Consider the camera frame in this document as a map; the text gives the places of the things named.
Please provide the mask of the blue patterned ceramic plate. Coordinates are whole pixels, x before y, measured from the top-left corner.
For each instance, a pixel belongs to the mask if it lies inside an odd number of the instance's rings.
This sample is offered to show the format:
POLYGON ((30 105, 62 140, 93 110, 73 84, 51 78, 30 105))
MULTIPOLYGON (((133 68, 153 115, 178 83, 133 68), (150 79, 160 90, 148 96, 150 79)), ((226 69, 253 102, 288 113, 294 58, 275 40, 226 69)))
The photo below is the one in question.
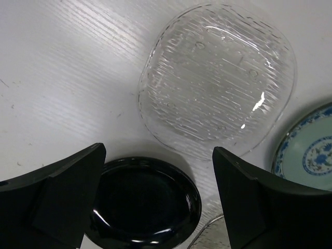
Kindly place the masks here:
POLYGON ((271 172, 283 179, 331 191, 331 103, 302 117, 281 140, 271 172))

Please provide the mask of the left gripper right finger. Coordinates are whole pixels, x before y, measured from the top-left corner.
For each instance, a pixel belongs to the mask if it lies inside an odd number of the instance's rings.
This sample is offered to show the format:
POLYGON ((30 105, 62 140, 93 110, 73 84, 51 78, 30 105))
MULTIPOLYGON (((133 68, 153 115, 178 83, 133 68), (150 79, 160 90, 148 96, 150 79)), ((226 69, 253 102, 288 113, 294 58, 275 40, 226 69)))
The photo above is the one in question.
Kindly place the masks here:
POLYGON ((331 192, 297 184, 215 147, 232 248, 331 248, 331 192))

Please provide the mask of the clear ribbed glass plate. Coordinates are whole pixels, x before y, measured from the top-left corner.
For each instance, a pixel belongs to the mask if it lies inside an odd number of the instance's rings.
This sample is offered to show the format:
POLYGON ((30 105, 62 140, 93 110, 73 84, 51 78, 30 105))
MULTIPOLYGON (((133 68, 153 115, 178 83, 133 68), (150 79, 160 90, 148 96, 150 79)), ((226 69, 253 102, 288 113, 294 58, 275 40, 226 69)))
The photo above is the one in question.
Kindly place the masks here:
POLYGON ((139 81, 147 130, 203 161, 215 147, 237 156, 256 148, 287 106, 297 63, 287 38, 234 4, 204 3, 161 31, 139 81))

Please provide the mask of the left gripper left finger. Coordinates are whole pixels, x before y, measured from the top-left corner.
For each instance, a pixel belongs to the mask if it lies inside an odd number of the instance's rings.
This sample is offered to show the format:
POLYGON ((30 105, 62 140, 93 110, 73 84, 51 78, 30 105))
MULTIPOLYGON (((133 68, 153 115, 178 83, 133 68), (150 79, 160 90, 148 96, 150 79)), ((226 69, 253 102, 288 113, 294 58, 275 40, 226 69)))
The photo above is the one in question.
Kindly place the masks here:
POLYGON ((105 158, 95 143, 1 181, 1 248, 80 248, 105 158))

